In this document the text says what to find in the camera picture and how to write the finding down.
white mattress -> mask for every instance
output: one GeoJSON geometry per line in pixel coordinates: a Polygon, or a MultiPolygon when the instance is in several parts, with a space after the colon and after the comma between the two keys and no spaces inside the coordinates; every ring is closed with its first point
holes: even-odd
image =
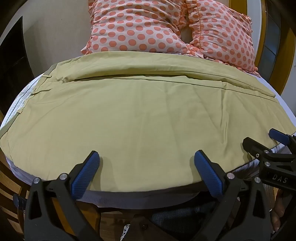
{"type": "MultiPolygon", "coordinates": [[[[37,84],[38,79],[41,77],[38,76],[34,80],[32,80],[22,91],[21,93],[16,97],[14,102],[12,103],[10,109],[8,110],[0,129],[14,116],[16,111],[23,106],[24,101],[29,97],[30,92],[33,90],[34,86],[37,84]]],[[[292,123],[296,126],[296,117],[292,113],[292,111],[289,109],[285,101],[280,97],[280,95],[271,87],[270,84],[268,84],[263,78],[256,77],[262,84],[264,84],[267,88],[269,88],[272,92],[276,94],[276,98],[278,99],[281,106],[286,111],[287,115],[289,116],[292,123]]],[[[279,144],[275,148],[272,149],[274,153],[290,153],[289,149],[279,144]]],[[[11,168],[11,171],[13,174],[22,180],[23,182],[31,185],[34,176],[24,172],[23,170],[17,168],[11,160],[8,158],[7,162],[11,168]]],[[[240,176],[240,178],[244,178],[247,176],[252,176],[258,172],[258,166],[259,166],[259,160],[255,159],[251,161],[250,163],[245,164],[242,167],[237,168],[234,172],[237,173],[237,175],[240,176]]],[[[146,208],[158,208],[158,207],[165,207],[170,205],[176,205],[179,203],[183,203],[185,201],[190,200],[194,196],[197,195],[193,193],[185,194],[185,195],[176,195],[170,193],[170,191],[167,191],[163,194],[158,193],[157,197],[154,197],[153,195],[147,194],[146,196],[140,196],[136,194],[136,196],[131,197],[131,195],[127,195],[127,193],[122,193],[121,196],[115,196],[115,194],[110,193],[102,193],[102,192],[93,192],[93,191],[86,191],[85,195],[81,199],[85,202],[94,203],[96,205],[100,206],[106,206],[106,207],[118,207],[118,208],[127,208],[127,209],[146,209],[146,208]]]]}

pillow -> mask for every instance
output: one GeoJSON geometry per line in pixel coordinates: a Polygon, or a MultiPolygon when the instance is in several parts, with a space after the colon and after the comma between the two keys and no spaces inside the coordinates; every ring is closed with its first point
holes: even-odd
{"type": "Polygon", "coordinates": [[[81,52],[129,50],[194,54],[193,48],[189,50],[180,39],[180,30],[187,25],[183,1],[91,0],[91,37],[81,52]]]}
{"type": "Polygon", "coordinates": [[[187,0],[193,41],[205,58],[210,57],[256,71],[251,19],[213,0],[187,0]]]}

white wall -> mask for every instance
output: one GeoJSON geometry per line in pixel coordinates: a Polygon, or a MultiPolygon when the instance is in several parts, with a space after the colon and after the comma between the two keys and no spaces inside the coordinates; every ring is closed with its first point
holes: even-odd
{"type": "Polygon", "coordinates": [[[296,50],[289,78],[281,94],[294,115],[296,115],[296,50]]]}
{"type": "Polygon", "coordinates": [[[87,0],[28,0],[14,15],[0,44],[23,15],[27,56],[34,76],[54,63],[82,55],[90,38],[87,0]]]}
{"type": "Polygon", "coordinates": [[[262,24],[261,0],[247,0],[248,16],[252,19],[252,40],[254,52],[257,53],[262,24]]]}

blue rubber pad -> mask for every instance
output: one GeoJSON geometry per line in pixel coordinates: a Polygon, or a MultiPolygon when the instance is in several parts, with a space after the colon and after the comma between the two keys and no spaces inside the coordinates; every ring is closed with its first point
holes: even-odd
{"type": "Polygon", "coordinates": [[[269,137],[278,141],[279,143],[281,143],[285,146],[290,144],[289,136],[284,133],[281,133],[280,131],[277,131],[275,129],[270,129],[269,137]]]}
{"type": "Polygon", "coordinates": [[[99,165],[100,156],[94,152],[72,183],[71,196],[74,200],[82,198],[99,165]]]}
{"type": "Polygon", "coordinates": [[[221,198],[223,183],[200,151],[197,151],[194,155],[194,164],[210,194],[215,198],[221,198]]]}

yellow blanket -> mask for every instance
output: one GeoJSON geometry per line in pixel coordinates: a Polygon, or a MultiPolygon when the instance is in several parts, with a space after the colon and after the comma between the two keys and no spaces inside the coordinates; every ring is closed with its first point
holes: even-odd
{"type": "Polygon", "coordinates": [[[296,131],[270,90],[216,62],[101,52],[54,67],[0,133],[15,166],[44,180],[95,150],[101,165],[90,190],[183,186],[201,180],[197,150],[228,172],[250,161],[245,137],[272,148],[269,129],[296,131]]]}

